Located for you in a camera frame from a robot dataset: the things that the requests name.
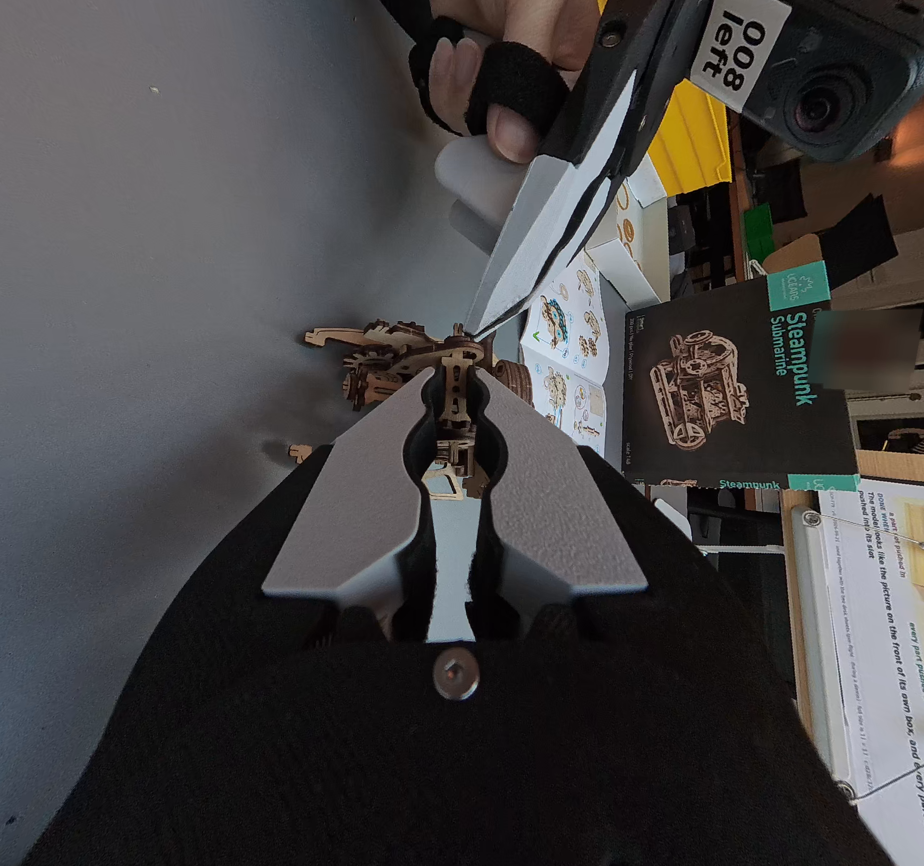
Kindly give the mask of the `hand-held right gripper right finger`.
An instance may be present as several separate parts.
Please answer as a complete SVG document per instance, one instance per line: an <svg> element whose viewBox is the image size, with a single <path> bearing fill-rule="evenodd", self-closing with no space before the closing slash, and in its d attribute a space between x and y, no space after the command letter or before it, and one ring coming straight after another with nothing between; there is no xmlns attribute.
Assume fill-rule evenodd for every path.
<svg viewBox="0 0 924 866"><path fill-rule="evenodd" d="M468 373L468 412L483 481L466 604L476 639L514 639L545 606L645 591L575 443L480 368Z"/></svg>

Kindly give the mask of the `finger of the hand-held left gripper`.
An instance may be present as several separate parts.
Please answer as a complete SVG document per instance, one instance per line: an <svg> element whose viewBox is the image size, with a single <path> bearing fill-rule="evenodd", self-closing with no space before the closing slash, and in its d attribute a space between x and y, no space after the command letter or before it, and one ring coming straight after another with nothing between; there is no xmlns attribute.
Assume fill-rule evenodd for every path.
<svg viewBox="0 0 924 866"><path fill-rule="evenodd" d="M586 201L581 200L556 245L555 254L552 257L552 274L558 274L564 270L578 251L585 246L613 200L612 190L613 181L602 180L591 199L586 196Z"/></svg>
<svg viewBox="0 0 924 866"><path fill-rule="evenodd" d="M620 142L638 72L590 72L580 79L527 167L488 266L472 301L466 326L477 338L519 313L552 274L552 257L581 200L602 180L611 197L625 179L630 148Z"/></svg>

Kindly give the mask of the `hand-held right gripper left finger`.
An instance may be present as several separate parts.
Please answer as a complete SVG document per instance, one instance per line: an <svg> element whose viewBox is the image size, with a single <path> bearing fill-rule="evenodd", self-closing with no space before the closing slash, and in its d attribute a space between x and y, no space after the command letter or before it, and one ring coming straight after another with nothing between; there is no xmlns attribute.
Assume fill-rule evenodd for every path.
<svg viewBox="0 0 924 866"><path fill-rule="evenodd" d="M399 641L426 638L436 544L423 476L436 457L441 368L418 376L339 436L262 584L390 618Z"/></svg>

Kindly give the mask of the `wooden mechanical puzzle model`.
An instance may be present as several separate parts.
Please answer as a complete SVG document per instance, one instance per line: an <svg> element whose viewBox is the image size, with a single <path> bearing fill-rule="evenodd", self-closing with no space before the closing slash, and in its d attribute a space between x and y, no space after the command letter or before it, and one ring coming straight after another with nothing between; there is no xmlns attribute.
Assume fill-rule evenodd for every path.
<svg viewBox="0 0 924 866"><path fill-rule="evenodd" d="M493 336L479 342L485 356L478 363L443 358L444 341L414 322L381 319L364 328L321 327L304 335L308 346L322 348L335 342L349 348L343 358L342 391L355 411L385 401L423 369L444 366L445 406L436 421L436 456L423 480L433 501L479 499L488 477L475 457L477 420L469 415L466 403L468 369L482 368L529 405L532 388L525 365L493 354Z"/></svg>

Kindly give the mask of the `grey desk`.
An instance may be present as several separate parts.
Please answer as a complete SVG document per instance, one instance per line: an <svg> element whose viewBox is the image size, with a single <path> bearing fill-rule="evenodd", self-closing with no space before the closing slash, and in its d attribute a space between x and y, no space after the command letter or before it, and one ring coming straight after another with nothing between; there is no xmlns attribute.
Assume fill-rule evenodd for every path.
<svg viewBox="0 0 924 866"><path fill-rule="evenodd" d="M306 329L486 259L378 0L2 0L2 864L190 574L356 418Z"/></svg>

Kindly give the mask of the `white cardboard box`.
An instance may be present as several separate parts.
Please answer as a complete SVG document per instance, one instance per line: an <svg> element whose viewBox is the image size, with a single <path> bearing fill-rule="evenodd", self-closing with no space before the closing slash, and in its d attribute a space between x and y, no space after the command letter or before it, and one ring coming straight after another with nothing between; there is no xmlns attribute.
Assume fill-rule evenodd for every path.
<svg viewBox="0 0 924 866"><path fill-rule="evenodd" d="M640 309L670 297L668 202L649 157L618 188L585 246L626 305Z"/></svg>

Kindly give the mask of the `yellow plastic bin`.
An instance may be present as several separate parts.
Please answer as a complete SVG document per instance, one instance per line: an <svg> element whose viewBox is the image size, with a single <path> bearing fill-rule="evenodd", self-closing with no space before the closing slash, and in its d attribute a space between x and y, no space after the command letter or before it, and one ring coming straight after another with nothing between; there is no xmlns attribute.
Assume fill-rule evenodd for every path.
<svg viewBox="0 0 924 866"><path fill-rule="evenodd" d="M603 9L607 0L597 0ZM732 180L726 107L687 79L674 89L648 156L667 196Z"/></svg>

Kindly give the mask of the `assembly instruction booklet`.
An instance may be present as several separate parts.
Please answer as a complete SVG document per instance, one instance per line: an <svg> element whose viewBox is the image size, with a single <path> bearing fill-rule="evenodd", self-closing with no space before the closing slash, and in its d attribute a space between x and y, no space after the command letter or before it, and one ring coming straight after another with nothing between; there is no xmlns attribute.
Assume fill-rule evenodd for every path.
<svg viewBox="0 0 924 866"><path fill-rule="evenodd" d="M520 349L535 410L576 444L603 456L610 345L599 272L586 252L539 290Z"/></svg>

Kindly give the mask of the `green box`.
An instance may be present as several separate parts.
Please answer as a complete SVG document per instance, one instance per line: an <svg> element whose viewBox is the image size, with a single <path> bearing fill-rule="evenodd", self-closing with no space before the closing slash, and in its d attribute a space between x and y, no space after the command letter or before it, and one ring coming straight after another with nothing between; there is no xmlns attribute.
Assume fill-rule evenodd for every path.
<svg viewBox="0 0 924 866"><path fill-rule="evenodd" d="M768 202L760 203L745 211L743 213L743 225L749 258L763 264L766 258L776 249L771 210Z"/></svg>

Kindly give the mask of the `brown cardboard box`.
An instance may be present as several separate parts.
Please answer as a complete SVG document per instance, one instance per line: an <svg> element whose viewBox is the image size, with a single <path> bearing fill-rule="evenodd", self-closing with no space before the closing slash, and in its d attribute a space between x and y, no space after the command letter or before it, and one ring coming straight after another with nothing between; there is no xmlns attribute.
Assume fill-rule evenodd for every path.
<svg viewBox="0 0 924 866"><path fill-rule="evenodd" d="M820 237L809 233L771 252L760 266L767 274L773 274L823 261Z"/></svg>

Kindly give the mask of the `black puzzle kit box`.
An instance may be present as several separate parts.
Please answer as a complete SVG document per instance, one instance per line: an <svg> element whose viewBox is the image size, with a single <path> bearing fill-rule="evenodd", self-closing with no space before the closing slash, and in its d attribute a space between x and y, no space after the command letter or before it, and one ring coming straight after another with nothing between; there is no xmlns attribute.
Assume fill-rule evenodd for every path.
<svg viewBox="0 0 924 866"><path fill-rule="evenodd" d="M846 395L809 375L822 261L626 316L622 470L647 485L855 491Z"/></svg>

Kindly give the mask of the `printed paper sign sheet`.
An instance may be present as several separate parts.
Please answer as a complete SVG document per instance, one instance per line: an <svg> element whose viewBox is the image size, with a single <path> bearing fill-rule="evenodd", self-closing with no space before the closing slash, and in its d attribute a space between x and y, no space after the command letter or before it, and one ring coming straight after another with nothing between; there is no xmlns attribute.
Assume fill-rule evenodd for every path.
<svg viewBox="0 0 924 866"><path fill-rule="evenodd" d="M865 478L819 505L855 807L895 864L922 864L922 485Z"/></svg>

